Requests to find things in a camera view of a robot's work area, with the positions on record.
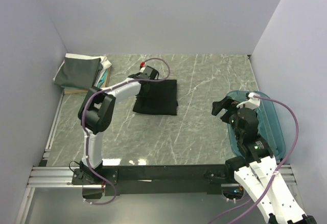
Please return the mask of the black t shirt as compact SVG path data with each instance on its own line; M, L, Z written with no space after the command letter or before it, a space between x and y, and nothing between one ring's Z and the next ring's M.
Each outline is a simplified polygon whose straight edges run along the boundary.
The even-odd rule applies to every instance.
M145 82L136 96L133 111L144 115L177 115L177 80Z

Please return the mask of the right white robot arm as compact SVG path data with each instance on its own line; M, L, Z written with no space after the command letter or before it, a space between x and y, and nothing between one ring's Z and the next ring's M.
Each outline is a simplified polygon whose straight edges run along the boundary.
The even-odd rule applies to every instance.
M260 210L265 223L316 223L297 203L279 171L283 162L277 162L268 142L259 134L256 109L261 100L263 97L251 92L244 102L229 96L213 102L212 115L225 110L220 119L231 126L241 153L226 161L224 176L227 181L240 184L253 201L231 223L241 220L254 208Z

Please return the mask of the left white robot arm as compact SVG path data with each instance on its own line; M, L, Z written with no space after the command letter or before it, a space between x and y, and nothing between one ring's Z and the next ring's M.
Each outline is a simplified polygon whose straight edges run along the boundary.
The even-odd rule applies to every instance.
M98 183L102 178L102 141L103 132L109 127L116 104L140 94L147 82L158 80L159 72L144 66L136 74L107 88L91 87L80 107L78 118L84 133L83 165L84 178L90 184Z

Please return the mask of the teal plastic bin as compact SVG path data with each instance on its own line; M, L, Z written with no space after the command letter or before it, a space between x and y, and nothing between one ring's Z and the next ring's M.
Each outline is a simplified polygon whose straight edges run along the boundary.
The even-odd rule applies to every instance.
M231 91L227 94L238 102L246 101L249 91ZM261 100L259 108L255 109L259 120L259 134L268 142L276 160L282 160L286 152L285 140L273 102ZM241 156L230 124L227 125L232 152Z

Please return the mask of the teal folded shirt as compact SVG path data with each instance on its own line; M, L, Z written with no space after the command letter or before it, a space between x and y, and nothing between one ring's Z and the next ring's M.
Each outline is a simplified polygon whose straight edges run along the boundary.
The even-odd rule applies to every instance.
M107 74L108 74L108 70L106 70L106 71L101 75L101 77L98 79L97 87L101 87L102 84L105 83L106 78L107 78Z

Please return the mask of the white folded shirt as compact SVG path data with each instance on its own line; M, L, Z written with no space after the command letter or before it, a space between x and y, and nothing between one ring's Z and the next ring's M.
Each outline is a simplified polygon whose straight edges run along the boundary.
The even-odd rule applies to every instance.
M93 84L93 86L96 86L96 87L97 87L98 79L101 77L101 75L108 68L110 68L112 66L111 62L105 56L87 56L87 55L78 55L78 54L67 53L65 55L65 57L67 57L67 58L76 58L76 59L96 59L96 58L100 58L101 59L100 64L102 65L102 69L98 72L97 77L96 77L96 80L95 80L95 82Z

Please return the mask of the dark green folded shirt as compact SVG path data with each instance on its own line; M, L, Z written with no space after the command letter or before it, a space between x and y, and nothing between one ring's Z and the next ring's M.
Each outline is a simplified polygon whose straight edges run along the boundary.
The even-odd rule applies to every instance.
M101 59L64 58L54 83L63 87L89 89L93 86L98 72L102 69Z

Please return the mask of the black base beam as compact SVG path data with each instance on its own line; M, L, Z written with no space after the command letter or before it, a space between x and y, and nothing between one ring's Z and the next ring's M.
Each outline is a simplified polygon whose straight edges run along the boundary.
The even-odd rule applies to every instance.
M206 193L241 197L243 188L224 164L167 166L103 166L91 172L74 170L73 186L83 187L86 198L125 194Z

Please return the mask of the aluminium rail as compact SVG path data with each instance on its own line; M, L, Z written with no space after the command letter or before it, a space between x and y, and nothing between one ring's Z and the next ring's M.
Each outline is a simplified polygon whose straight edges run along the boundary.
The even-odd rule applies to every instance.
M290 165L283 165L279 172L287 185L297 185ZM68 167L33 167L27 188L76 188L72 185L73 172Z

